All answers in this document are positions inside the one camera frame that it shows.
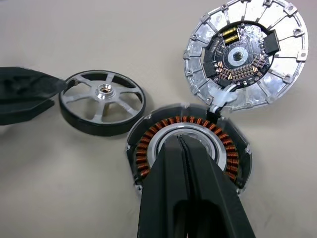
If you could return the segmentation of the spoked silver rotor black rim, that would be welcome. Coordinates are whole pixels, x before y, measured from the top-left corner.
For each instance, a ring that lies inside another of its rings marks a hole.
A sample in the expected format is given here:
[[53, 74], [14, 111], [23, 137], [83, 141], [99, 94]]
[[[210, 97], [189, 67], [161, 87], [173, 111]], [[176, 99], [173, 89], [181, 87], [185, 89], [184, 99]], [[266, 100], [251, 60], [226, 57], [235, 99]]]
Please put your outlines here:
[[[140, 119], [146, 108], [146, 95], [143, 89], [131, 78], [108, 70], [87, 70], [68, 77], [65, 89], [58, 94], [61, 115], [75, 129], [95, 136], [116, 136], [127, 133]], [[133, 109], [121, 96], [134, 94], [142, 103], [138, 110]], [[72, 112], [70, 103], [91, 99], [98, 103], [92, 119], [86, 119]], [[124, 109], [127, 119], [103, 122], [105, 109], [117, 104]]]

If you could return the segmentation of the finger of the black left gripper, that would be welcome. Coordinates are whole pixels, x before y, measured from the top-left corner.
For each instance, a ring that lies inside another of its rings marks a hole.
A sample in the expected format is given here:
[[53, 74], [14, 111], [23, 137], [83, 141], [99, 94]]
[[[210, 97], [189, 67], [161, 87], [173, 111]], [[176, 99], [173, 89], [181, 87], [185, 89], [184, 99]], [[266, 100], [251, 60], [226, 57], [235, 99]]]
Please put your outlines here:
[[22, 67], [0, 67], [0, 103], [42, 103], [66, 88], [64, 80]]
[[54, 100], [0, 102], [0, 126], [29, 121], [54, 105]]

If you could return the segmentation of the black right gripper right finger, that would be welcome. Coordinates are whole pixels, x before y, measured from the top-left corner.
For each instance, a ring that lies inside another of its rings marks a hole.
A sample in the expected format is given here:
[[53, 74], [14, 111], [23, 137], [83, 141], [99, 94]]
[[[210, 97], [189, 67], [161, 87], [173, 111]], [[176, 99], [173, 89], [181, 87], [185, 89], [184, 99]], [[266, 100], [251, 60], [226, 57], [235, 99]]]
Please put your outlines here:
[[188, 238], [256, 238], [234, 184], [204, 145], [183, 137], [190, 205]]

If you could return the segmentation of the silver lid with circuit board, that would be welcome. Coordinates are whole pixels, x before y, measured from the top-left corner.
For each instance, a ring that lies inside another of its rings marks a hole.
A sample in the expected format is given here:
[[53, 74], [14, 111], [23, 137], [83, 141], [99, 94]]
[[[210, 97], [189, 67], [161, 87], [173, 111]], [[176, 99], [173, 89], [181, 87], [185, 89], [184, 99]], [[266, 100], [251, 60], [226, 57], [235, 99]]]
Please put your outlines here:
[[261, 107], [282, 97], [308, 56], [306, 25], [286, 0], [230, 0], [204, 14], [184, 52], [193, 95], [212, 112]]

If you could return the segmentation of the motor housing with copper coils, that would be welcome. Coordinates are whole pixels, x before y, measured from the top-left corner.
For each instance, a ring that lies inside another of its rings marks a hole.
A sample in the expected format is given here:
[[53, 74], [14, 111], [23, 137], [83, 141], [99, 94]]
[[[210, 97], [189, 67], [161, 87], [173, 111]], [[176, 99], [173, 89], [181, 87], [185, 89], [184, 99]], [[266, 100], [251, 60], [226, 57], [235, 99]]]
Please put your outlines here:
[[246, 189], [252, 171], [252, 152], [245, 135], [220, 113], [198, 104], [172, 104], [141, 117], [128, 133], [126, 156], [134, 187], [143, 183], [159, 151], [172, 136], [188, 135], [198, 140], [234, 183], [238, 195]]

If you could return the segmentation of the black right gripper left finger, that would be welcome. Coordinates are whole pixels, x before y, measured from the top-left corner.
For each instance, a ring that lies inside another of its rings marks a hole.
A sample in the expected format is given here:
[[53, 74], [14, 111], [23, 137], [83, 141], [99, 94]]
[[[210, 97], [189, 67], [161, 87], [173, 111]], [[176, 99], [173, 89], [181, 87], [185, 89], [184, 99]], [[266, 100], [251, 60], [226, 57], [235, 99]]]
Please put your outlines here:
[[188, 159], [196, 139], [171, 136], [144, 180], [137, 238], [196, 238]]

